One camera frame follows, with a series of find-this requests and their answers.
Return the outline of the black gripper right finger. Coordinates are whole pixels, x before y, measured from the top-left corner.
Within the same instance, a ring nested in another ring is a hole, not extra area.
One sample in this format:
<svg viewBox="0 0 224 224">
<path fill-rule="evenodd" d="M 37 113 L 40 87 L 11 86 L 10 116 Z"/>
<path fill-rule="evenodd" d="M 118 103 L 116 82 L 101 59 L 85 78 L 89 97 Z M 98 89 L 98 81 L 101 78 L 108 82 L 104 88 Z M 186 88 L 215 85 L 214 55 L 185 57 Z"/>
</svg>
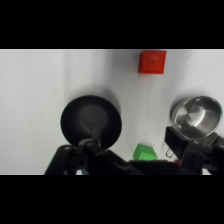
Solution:
<svg viewBox="0 0 224 224">
<path fill-rule="evenodd" d="M 185 139 L 175 128 L 167 127 L 165 143 L 180 160 L 179 175 L 224 175 L 224 146 L 206 147 L 196 140 Z"/>
</svg>

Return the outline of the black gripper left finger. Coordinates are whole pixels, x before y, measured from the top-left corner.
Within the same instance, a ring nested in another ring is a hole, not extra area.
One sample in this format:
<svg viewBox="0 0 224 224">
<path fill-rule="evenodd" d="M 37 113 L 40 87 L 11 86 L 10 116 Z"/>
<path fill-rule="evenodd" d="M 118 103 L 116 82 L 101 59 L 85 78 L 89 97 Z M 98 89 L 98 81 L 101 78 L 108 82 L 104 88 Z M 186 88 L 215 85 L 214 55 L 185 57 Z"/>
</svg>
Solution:
<svg viewBox="0 0 224 224">
<path fill-rule="evenodd" d="M 77 147 L 62 145 L 54 154 L 46 175 L 142 175 L 142 172 L 101 146 L 101 131 L 96 128 L 91 138 L 83 139 Z"/>
</svg>

